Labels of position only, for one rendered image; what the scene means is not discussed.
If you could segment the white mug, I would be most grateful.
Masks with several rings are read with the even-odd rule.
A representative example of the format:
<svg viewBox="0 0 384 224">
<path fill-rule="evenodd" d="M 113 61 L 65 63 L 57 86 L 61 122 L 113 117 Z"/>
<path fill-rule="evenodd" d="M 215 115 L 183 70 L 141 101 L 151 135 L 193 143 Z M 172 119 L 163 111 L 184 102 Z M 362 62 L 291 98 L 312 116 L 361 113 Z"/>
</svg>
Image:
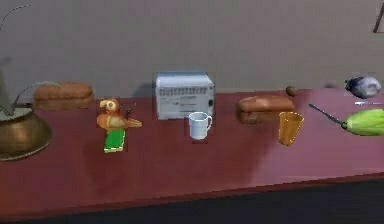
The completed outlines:
<svg viewBox="0 0 384 224">
<path fill-rule="evenodd" d="M 205 112 L 193 112 L 189 115 L 189 134 L 194 140 L 203 140 L 207 137 L 213 120 Z"/>
</svg>

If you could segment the white toaster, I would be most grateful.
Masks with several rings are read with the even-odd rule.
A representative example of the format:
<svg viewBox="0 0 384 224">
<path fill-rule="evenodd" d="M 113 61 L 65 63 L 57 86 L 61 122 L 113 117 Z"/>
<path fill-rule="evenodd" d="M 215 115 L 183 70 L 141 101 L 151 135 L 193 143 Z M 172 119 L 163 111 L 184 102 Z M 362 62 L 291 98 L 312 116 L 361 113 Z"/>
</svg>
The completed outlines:
<svg viewBox="0 0 384 224">
<path fill-rule="evenodd" d="M 183 119 L 193 112 L 214 112 L 215 84 L 204 71 L 159 72 L 155 95 L 159 120 Z"/>
</svg>

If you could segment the brown bread loaf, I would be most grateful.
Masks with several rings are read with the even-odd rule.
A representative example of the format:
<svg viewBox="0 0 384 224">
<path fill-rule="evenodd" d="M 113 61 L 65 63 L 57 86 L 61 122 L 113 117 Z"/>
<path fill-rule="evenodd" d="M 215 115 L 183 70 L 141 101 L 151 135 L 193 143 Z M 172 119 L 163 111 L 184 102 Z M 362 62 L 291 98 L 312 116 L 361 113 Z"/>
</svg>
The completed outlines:
<svg viewBox="0 0 384 224">
<path fill-rule="evenodd" d="M 243 124 L 274 122 L 281 112 L 293 112 L 294 103 L 287 97 L 258 95 L 246 97 L 237 103 L 236 115 Z"/>
<path fill-rule="evenodd" d="M 34 92 L 34 106 L 42 110 L 87 109 L 93 102 L 92 87 L 82 82 L 43 85 Z"/>
</svg>

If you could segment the orange bird figurine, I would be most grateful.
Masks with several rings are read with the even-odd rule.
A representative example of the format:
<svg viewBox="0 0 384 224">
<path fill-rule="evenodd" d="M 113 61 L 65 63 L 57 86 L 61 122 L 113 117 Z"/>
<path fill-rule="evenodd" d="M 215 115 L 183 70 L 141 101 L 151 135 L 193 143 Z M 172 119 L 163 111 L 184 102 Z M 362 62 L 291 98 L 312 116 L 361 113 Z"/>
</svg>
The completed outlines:
<svg viewBox="0 0 384 224">
<path fill-rule="evenodd" d="M 124 117 L 120 113 L 120 103 L 115 99 L 105 99 L 99 103 L 103 109 L 97 118 L 96 123 L 106 131 L 125 130 L 127 128 L 140 128 L 142 122 L 130 117 Z"/>
</svg>

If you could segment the green book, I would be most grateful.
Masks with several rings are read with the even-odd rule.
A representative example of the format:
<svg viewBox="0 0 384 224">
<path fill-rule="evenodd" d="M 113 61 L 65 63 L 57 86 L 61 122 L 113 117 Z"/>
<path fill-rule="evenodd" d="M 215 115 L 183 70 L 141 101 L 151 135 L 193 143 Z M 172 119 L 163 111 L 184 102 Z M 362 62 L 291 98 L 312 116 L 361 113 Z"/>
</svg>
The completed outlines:
<svg viewBox="0 0 384 224">
<path fill-rule="evenodd" d="M 125 135 L 124 130 L 110 130 L 107 132 L 105 143 L 104 143 L 104 152 L 121 152 L 124 150 L 125 144 Z"/>
</svg>

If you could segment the orange tapered cup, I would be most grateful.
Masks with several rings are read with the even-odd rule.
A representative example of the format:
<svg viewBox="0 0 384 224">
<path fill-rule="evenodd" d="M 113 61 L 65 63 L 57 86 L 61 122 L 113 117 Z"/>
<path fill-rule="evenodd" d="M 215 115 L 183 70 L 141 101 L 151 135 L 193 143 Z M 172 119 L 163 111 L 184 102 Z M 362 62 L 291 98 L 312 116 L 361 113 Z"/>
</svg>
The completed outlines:
<svg viewBox="0 0 384 224">
<path fill-rule="evenodd" d="M 278 140 L 282 145 L 291 146 L 304 122 L 304 117 L 296 112 L 279 114 Z"/>
</svg>

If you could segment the grey blue round object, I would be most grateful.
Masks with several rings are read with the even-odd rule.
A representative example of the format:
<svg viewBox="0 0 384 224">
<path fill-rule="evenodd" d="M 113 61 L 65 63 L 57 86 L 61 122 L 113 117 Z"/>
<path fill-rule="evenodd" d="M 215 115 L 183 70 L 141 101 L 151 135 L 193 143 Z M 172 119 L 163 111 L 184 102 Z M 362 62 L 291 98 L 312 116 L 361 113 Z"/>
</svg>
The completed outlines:
<svg viewBox="0 0 384 224">
<path fill-rule="evenodd" d="M 373 98 L 381 89 L 381 83 L 372 76 L 358 76 L 345 81 L 345 90 L 361 99 Z"/>
</svg>

